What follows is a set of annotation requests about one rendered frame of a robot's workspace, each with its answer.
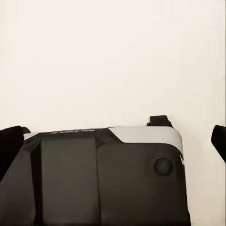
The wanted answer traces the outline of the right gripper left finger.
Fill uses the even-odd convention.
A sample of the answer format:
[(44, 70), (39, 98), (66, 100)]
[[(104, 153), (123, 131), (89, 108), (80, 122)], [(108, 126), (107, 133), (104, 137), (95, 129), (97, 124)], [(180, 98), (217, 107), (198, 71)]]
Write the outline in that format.
[(24, 144), (20, 125), (0, 130), (0, 181)]

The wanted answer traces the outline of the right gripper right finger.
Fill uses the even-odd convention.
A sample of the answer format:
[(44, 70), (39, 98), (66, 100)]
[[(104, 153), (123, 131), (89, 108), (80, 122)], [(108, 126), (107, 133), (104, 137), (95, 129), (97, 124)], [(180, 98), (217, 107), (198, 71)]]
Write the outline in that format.
[(211, 142), (226, 163), (226, 127), (216, 125), (212, 132)]

